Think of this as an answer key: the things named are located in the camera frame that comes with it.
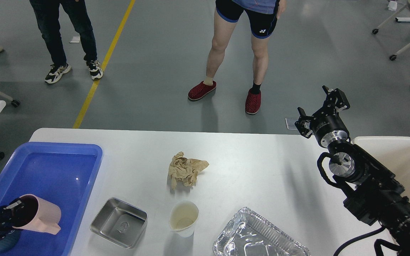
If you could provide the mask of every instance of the black and white sneaker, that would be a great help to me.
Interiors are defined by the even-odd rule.
[[[68,73],[72,69],[72,67],[67,63],[65,65],[52,64],[50,66],[52,67],[52,69],[45,77],[45,82],[49,84],[56,83],[61,79],[63,74]]]
[[[104,76],[104,71],[101,68],[101,63],[99,63],[99,60],[86,62],[86,65],[90,70],[91,79],[95,80]]]

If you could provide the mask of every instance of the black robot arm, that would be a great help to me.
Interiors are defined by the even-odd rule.
[[[309,138],[314,134],[319,145],[328,149],[317,161],[322,178],[344,192],[344,206],[358,220],[368,225],[379,221],[399,244],[378,239],[374,244],[377,255],[382,255],[380,248],[385,246],[399,256],[410,256],[410,203],[406,196],[401,196],[403,185],[374,157],[350,143],[349,132],[338,113],[350,107],[347,98],[340,89],[323,89],[327,94],[324,105],[311,117],[299,107],[300,117],[295,123],[302,136]],[[335,182],[327,177],[322,166],[325,158],[330,159],[328,166]]]

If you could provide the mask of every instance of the crumpled paper towel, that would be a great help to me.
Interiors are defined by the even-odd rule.
[[[183,152],[178,152],[172,157],[172,162],[169,165],[169,178],[172,179],[170,186],[173,190],[175,190],[177,182],[183,182],[186,187],[195,185],[197,175],[209,165],[207,161],[187,159],[183,156]]]

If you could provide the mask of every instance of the black cable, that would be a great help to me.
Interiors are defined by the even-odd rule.
[[[344,250],[348,245],[350,245],[351,243],[355,243],[359,240],[365,239],[367,237],[370,237],[372,235],[376,235],[381,233],[382,231],[384,231],[385,227],[382,226],[381,228],[371,231],[369,233],[363,234],[363,235],[359,235],[358,237],[354,237],[351,240],[347,241],[346,243],[343,243],[340,247],[338,247],[338,249],[336,249],[335,253],[333,254],[333,256],[338,256],[338,254],[340,254],[340,252],[342,250]]]
[[[335,157],[334,155],[332,155],[332,154],[330,154],[330,153],[327,153],[327,152],[323,152],[323,153],[319,156],[319,158],[317,159],[317,168],[319,169],[319,173],[320,173],[320,175],[322,176],[322,178],[325,180],[325,182],[327,182],[328,185],[334,186],[335,188],[341,189],[341,187],[340,187],[337,183],[332,182],[332,181],[328,178],[327,174],[325,173],[324,168],[322,167],[322,162],[324,161],[324,159],[325,159],[326,157],[328,157],[329,159],[332,159],[333,162],[336,161],[336,157]]]
[[[401,247],[399,245],[390,243],[389,241],[386,241],[384,239],[376,239],[376,241],[374,242],[374,250],[376,251],[376,256],[384,256],[382,246],[385,246],[393,251],[401,250]]]

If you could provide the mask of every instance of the stainless steel tray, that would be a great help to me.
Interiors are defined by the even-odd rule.
[[[306,247],[248,207],[228,222],[213,251],[216,256],[311,256]]]
[[[145,211],[111,198],[99,211],[90,229],[105,239],[124,248],[133,248],[146,226]]]

